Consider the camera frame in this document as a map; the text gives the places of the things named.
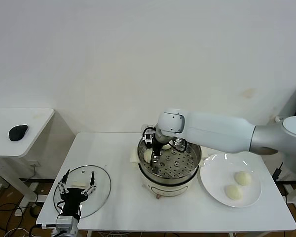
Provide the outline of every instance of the floor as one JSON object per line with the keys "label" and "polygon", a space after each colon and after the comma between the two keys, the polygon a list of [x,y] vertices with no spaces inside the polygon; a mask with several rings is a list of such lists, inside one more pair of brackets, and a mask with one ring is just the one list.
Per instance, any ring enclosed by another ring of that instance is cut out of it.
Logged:
{"label": "floor", "polygon": [[[40,183],[37,192],[39,194],[48,194],[52,184],[51,183]],[[284,194],[283,186],[281,184],[278,185],[279,190],[282,194]],[[2,189],[0,192],[0,205],[5,203],[18,203],[22,198],[22,195],[12,186],[9,186],[7,189]],[[296,209],[292,204],[288,205],[295,221],[296,221]],[[0,208],[0,210],[9,210],[9,209],[15,209],[15,206],[12,204],[8,204]],[[26,230],[29,230],[31,226],[33,226],[36,223],[36,218],[32,217],[30,215],[29,208],[23,209],[24,210],[24,216],[22,219],[22,223],[20,225],[21,228],[24,228]],[[13,228],[16,228],[20,221],[21,217],[14,216],[14,211],[2,211],[0,212],[0,227],[3,229],[11,230]],[[28,234],[23,230],[16,230],[13,235],[11,235],[12,232],[10,232],[10,237],[24,237],[28,236]],[[35,229],[33,231],[33,234],[36,236],[41,237],[50,237],[51,236],[51,230],[41,230],[41,229]],[[87,231],[80,231],[80,234],[82,237],[85,237],[87,234]],[[101,237],[106,236],[104,233],[97,233],[93,232],[92,237]],[[5,235],[5,231],[0,229],[0,237],[3,237]],[[227,237],[227,233],[212,233],[212,234],[199,234],[199,233],[167,233],[166,236],[164,233],[130,233],[128,234],[129,237]],[[243,237],[244,233],[237,233],[237,237]],[[270,233],[266,235],[267,237],[296,237],[296,230],[292,232],[275,232]]]}

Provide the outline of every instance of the stainless steel pot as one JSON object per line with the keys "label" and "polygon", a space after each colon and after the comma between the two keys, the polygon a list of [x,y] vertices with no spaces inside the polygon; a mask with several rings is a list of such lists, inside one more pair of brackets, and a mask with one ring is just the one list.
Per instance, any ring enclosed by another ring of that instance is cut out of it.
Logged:
{"label": "stainless steel pot", "polygon": [[[181,139],[175,139],[173,145],[177,150],[182,150]],[[141,139],[137,147],[141,172],[151,181],[165,186],[181,185],[192,179],[198,170],[202,155],[199,145],[187,143],[185,152],[180,153],[174,148],[162,150],[159,162],[147,163],[144,159],[146,150]]]}

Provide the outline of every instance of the power cord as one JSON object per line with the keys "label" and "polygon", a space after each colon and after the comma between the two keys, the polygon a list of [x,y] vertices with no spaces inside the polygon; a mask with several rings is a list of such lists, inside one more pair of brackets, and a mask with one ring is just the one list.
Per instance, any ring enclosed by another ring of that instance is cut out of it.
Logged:
{"label": "power cord", "polygon": [[[41,228],[42,224],[36,224],[36,225],[33,225],[31,228],[30,228],[30,231],[29,231],[29,237],[34,237],[34,235],[32,235],[32,231],[33,229],[35,228]],[[55,224],[51,224],[51,225],[46,225],[46,228],[52,228],[52,227],[56,227]],[[54,237],[57,237],[57,236],[60,236],[62,235],[63,233],[65,233],[65,231],[60,231],[57,235],[55,235]]]}
{"label": "power cord", "polygon": [[178,150],[175,146],[173,146],[170,142],[168,143],[174,150],[180,153],[184,153],[187,149],[187,141],[184,139],[184,149],[182,151]]}
{"label": "power cord", "polygon": [[282,172],[282,170],[281,170],[282,165],[283,165],[283,162],[281,163],[280,167],[278,167],[278,168],[274,171],[274,173],[273,173],[273,175],[272,175],[272,179],[273,179],[274,181],[278,180],[278,177],[280,176],[280,174],[281,174],[281,172]]}
{"label": "power cord", "polygon": [[27,182],[29,179],[32,179],[36,175],[36,169],[35,169],[36,165],[35,164],[34,165],[31,165],[31,167],[34,168],[34,174],[31,177],[29,177],[26,180],[24,180],[23,183]]}
{"label": "power cord", "polygon": [[[164,233],[164,237],[166,237],[166,232]],[[177,237],[180,237],[177,233],[172,233],[172,234],[174,234],[175,236],[177,236]]]}
{"label": "power cord", "polygon": [[6,227],[5,227],[5,229],[2,228],[2,227],[0,226],[0,230],[4,231],[4,232],[5,232],[5,235],[8,233],[8,230],[7,230],[7,229],[8,229],[9,222],[10,222],[10,220],[11,220],[11,218],[12,218],[13,211],[15,211],[15,210],[17,210],[17,209],[20,209],[20,210],[21,210],[22,218],[21,218],[21,221],[20,221],[20,223],[19,223],[19,225],[18,225],[18,227],[17,227],[17,228],[19,228],[20,225],[21,225],[21,223],[22,223],[22,221],[23,221],[23,217],[24,217],[24,215],[23,215],[24,213],[23,213],[22,209],[30,208],[30,207],[31,207],[31,206],[20,207],[18,204],[15,204],[15,203],[11,203],[11,202],[10,202],[10,203],[4,203],[4,204],[0,205],[0,208],[3,207],[3,206],[6,206],[6,205],[14,205],[16,208],[14,208],[14,209],[7,209],[7,210],[0,210],[0,212],[2,212],[2,211],[12,211],[12,213],[11,213],[11,215],[9,216],[9,219],[8,219],[8,221],[7,221],[7,223],[6,223]]}

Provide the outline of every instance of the white wall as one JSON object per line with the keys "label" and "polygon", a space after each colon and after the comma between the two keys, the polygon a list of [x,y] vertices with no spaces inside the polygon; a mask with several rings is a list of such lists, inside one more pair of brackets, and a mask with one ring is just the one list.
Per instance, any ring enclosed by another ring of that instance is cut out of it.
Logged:
{"label": "white wall", "polygon": [[0,0],[0,107],[73,133],[169,106],[266,124],[295,91],[296,0]]}

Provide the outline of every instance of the steamed bun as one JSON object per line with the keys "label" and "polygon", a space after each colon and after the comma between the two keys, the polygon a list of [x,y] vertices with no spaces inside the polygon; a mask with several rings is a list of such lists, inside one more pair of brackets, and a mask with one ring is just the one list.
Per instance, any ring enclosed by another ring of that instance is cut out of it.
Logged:
{"label": "steamed bun", "polygon": [[145,152],[144,152],[144,160],[147,163],[150,163],[150,161],[151,161],[151,154],[152,154],[152,148],[145,150]]}
{"label": "steamed bun", "polygon": [[248,172],[240,171],[234,176],[236,182],[242,186],[251,184],[251,175]]}
{"label": "steamed bun", "polygon": [[233,200],[240,200],[242,199],[242,190],[239,186],[235,184],[231,184],[225,187],[225,193],[227,197]]}

